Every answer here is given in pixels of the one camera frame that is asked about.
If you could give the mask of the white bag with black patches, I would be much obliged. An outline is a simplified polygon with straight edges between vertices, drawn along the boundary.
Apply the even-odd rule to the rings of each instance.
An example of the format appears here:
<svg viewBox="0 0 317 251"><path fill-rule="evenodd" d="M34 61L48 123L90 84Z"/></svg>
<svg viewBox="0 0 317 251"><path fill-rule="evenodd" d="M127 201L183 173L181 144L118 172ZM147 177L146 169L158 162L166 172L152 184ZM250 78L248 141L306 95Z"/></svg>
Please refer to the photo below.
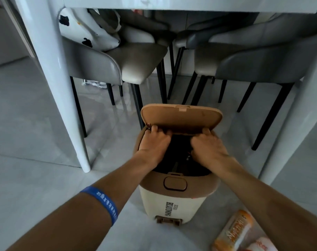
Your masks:
<svg viewBox="0 0 317 251"><path fill-rule="evenodd" d="M118 31L121 29L117 12L103 16L97 9L64 8L59 14L61 35L69 40L106 52L120 45Z"/></svg>

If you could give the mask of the orange and white bag roll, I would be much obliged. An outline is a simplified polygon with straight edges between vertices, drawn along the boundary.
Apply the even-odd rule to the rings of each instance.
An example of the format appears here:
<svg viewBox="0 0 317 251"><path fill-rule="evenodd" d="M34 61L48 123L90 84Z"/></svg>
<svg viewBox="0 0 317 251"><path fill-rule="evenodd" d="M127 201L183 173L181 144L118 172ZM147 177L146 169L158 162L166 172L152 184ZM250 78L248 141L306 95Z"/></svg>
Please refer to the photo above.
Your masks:
<svg viewBox="0 0 317 251"><path fill-rule="evenodd" d="M252 226L253 217L248 210L236 211L212 243L211 251L237 251Z"/></svg>

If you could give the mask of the person's left hand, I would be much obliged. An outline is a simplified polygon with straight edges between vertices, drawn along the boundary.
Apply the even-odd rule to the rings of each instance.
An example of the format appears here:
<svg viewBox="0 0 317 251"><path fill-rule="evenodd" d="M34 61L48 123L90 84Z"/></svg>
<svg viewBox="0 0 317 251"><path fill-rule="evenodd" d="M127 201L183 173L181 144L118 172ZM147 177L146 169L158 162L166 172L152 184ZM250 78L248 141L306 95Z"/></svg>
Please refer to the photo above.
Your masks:
<svg viewBox="0 0 317 251"><path fill-rule="evenodd" d="M148 131L150 130L144 132L139 149L134 157L140 159L151 171L163 160L171 140L150 140Z"/></svg>

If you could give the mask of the pink and white bag roll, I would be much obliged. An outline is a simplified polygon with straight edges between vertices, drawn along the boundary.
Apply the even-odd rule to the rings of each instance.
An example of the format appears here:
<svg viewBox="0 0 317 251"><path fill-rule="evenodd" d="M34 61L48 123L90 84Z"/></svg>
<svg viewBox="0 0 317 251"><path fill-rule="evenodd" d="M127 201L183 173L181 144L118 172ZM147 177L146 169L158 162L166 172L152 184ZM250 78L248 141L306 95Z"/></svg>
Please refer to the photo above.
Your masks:
<svg viewBox="0 0 317 251"><path fill-rule="evenodd" d="M268 237L260 237L248 245L244 251L278 251L278 249Z"/></svg>

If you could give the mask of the person's right forearm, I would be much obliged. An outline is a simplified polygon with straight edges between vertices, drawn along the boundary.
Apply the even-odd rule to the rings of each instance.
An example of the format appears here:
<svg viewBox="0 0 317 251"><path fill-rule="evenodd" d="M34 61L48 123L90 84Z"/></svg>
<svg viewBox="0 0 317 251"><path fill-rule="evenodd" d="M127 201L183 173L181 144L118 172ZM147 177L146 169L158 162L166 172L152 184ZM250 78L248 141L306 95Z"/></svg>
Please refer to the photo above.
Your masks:
<svg viewBox="0 0 317 251"><path fill-rule="evenodd" d="M317 251L317 217L245 171L234 159L217 175L251 212L278 251Z"/></svg>

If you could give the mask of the person's left forearm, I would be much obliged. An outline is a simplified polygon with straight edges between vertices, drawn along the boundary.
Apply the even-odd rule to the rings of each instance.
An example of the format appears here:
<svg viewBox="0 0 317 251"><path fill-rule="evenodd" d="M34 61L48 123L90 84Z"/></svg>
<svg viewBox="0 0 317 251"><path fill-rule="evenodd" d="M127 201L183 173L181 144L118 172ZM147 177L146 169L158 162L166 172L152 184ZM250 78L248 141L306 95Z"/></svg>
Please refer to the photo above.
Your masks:
<svg viewBox="0 0 317 251"><path fill-rule="evenodd" d="M120 213L147 166L134 156L91 186L102 190ZM94 197L78 193L46 216L6 251L96 251L111 228L111 218Z"/></svg>

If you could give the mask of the grey upholstered chair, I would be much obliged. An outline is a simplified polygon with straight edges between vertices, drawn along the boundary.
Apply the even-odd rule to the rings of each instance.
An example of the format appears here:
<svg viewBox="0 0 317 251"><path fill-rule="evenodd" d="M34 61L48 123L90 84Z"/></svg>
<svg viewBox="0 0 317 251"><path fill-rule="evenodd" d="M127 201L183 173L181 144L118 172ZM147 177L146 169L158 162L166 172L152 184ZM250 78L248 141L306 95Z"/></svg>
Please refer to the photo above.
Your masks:
<svg viewBox="0 0 317 251"><path fill-rule="evenodd" d="M258 15L258 12L229 12L213 19L191 24L187 29L177 33L174 45L178 48L178 53L174 68L172 69L172 79L167 99L169 100L172 95L183 52L185 50L196 49L197 46L208 42L208 40L216 34L252 25Z"/></svg>
<svg viewBox="0 0 317 251"><path fill-rule="evenodd" d="M269 21L230 30L221 28L194 51L194 74L182 101L188 99L197 75L200 81L191 101L197 105L208 77L222 80L221 103L228 80L249 82L240 112L257 83L282 88L252 146L261 144L293 85L302 79L317 55L317 14L282 13Z"/></svg>
<svg viewBox="0 0 317 251"><path fill-rule="evenodd" d="M126 42L155 42L169 48L171 72L174 70L173 41L177 34L162 21L145 17L133 10L98 9L102 19Z"/></svg>

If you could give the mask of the cream and brown pedal bin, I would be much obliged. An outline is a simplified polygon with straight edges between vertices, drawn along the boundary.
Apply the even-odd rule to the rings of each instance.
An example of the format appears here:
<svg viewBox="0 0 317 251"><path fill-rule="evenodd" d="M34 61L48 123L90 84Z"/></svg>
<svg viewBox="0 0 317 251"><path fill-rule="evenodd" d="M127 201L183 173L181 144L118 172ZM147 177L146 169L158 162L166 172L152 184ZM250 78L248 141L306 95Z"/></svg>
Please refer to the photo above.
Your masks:
<svg viewBox="0 0 317 251"><path fill-rule="evenodd" d="M153 125L170 129L176 135L194 136L203 128L213 130L222 120L219 109L176 105L148 104L142 107L141 117L144 128L139 133L134 153L139 149L146 130ZM181 225L189 222L203 204L220 185L220 179L211 172L207 176L189 177L179 173L148 173L139 185L146 214L157 223Z"/></svg>

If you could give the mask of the person's right hand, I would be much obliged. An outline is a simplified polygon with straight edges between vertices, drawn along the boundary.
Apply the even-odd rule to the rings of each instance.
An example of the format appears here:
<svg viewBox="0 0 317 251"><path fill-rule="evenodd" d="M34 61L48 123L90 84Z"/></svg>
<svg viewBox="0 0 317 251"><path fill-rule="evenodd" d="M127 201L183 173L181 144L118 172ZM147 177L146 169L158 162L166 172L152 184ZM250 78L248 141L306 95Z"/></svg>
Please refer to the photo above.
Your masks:
<svg viewBox="0 0 317 251"><path fill-rule="evenodd" d="M229 155L222 140L216 135L215 144L191 144L191 154L195 161L209 169L218 177L223 177L229 170L239 166L238 161Z"/></svg>

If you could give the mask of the grey chair with beige seat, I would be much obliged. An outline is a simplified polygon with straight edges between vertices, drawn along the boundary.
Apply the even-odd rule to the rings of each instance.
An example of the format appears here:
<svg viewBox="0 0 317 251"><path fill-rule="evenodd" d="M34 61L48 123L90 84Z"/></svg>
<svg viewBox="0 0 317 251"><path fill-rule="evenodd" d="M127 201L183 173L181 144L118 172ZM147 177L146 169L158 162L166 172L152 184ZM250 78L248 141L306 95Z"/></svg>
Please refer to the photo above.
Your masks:
<svg viewBox="0 0 317 251"><path fill-rule="evenodd" d="M123 96L122 85L124 82L129 83L140 127L143 129L145 124L141 117L143 103L139 85L161 64L167 54L167 48L156 43L128 42L105 53L65 37L62 37L62 42L84 137L87 137L87 133L74 77L107 83L112 105L115 105L115 102L111 86L120 86L120 95Z"/></svg>

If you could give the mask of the white dining table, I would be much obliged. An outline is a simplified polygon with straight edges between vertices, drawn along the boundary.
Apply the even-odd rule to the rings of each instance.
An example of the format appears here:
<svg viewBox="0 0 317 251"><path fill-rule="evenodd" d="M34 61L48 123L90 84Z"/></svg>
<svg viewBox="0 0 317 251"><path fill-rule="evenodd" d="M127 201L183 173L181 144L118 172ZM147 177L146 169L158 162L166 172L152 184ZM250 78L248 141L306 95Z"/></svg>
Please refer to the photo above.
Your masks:
<svg viewBox="0 0 317 251"><path fill-rule="evenodd" d="M82 170L91 170L66 64L59 13L67 8L317 13L317 0L15 0ZM317 123L317 60L303 80L259 179L270 185Z"/></svg>

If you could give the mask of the black bin bag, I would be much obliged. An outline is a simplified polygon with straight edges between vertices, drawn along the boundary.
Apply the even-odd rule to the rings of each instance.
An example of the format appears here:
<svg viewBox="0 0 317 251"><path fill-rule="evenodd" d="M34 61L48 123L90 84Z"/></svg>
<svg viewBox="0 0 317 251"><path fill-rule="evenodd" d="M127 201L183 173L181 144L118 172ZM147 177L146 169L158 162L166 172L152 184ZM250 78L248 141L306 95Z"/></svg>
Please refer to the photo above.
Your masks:
<svg viewBox="0 0 317 251"><path fill-rule="evenodd" d="M191 152L190 135L173 134L163 160L154 168L154 172L168 174L179 173L183 176L201 177L211 174L211 171L196 162Z"/></svg>

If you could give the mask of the blue wristband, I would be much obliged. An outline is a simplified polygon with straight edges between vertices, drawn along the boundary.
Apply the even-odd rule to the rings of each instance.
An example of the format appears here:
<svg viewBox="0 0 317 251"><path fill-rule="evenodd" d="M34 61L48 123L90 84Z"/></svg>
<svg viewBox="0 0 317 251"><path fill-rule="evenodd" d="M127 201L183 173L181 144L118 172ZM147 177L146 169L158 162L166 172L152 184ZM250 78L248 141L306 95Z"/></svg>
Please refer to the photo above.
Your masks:
<svg viewBox="0 0 317 251"><path fill-rule="evenodd" d="M80 193L88 194L98 200L110 215L111 226L115 224L119 216L117 206L102 190L94 186L87 186Z"/></svg>

